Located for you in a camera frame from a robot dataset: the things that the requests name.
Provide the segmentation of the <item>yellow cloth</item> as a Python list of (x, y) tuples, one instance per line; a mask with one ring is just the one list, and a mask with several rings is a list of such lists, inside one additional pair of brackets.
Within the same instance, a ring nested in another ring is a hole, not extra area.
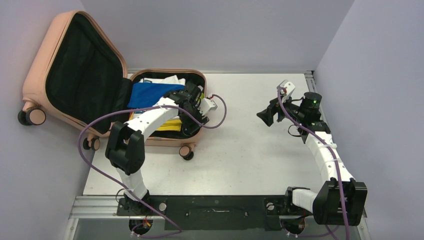
[[(132, 125), (137, 125), (140, 127), (144, 122), (139, 122), (139, 116), (142, 115), (142, 112), (133, 112), (129, 116), (129, 121)], [(158, 127), (155, 131), (156, 132), (163, 132), (163, 131), (172, 131), (172, 132), (180, 132), (182, 129), (182, 121), (180, 118), (174, 117), (172, 119), (169, 119), (165, 123), (163, 123), (160, 127)]]

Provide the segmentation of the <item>white blue printed cloth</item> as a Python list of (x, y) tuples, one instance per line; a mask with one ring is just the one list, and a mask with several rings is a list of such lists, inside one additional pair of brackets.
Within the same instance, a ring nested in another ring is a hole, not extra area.
[(154, 83), (154, 84), (171, 84), (171, 85), (182, 85), (186, 84), (185, 78), (178, 78), (177, 75), (171, 75), (165, 78), (148, 78), (144, 77), (140, 83)]

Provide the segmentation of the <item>pink hard-shell suitcase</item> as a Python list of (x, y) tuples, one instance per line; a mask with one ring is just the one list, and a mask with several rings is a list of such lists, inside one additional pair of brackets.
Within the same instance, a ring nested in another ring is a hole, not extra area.
[(126, 62), (85, 11), (60, 13), (51, 22), (23, 84), (21, 125), (51, 115), (78, 129), (127, 108), (135, 83), (176, 76), (202, 91), (206, 77), (193, 69), (144, 69), (128, 76)]

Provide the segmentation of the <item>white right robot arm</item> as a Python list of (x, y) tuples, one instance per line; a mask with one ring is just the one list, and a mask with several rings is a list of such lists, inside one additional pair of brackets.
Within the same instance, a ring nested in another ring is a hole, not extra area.
[(322, 96), (315, 92), (304, 93), (299, 105), (291, 97), (281, 95), (256, 114), (268, 127), (287, 116), (293, 119), (299, 136), (320, 170), (323, 185), (318, 192), (305, 187), (288, 187), (282, 207), (289, 214), (306, 210), (319, 225), (348, 223), (358, 226), (368, 189), (364, 182), (355, 180), (340, 159), (331, 130), (321, 119), (321, 101)]

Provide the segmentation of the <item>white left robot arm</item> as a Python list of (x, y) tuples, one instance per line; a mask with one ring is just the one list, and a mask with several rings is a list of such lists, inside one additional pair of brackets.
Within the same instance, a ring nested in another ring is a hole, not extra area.
[(124, 192), (124, 209), (136, 215), (149, 211), (150, 194), (144, 184), (141, 167), (145, 161), (146, 140), (167, 121), (178, 117), (178, 132), (166, 131), (161, 138), (172, 141), (195, 136), (209, 118), (199, 111), (203, 87), (192, 82), (169, 84), (138, 82), (132, 88), (128, 107), (140, 109), (140, 114), (126, 122), (116, 121), (110, 130), (105, 156), (116, 168)]

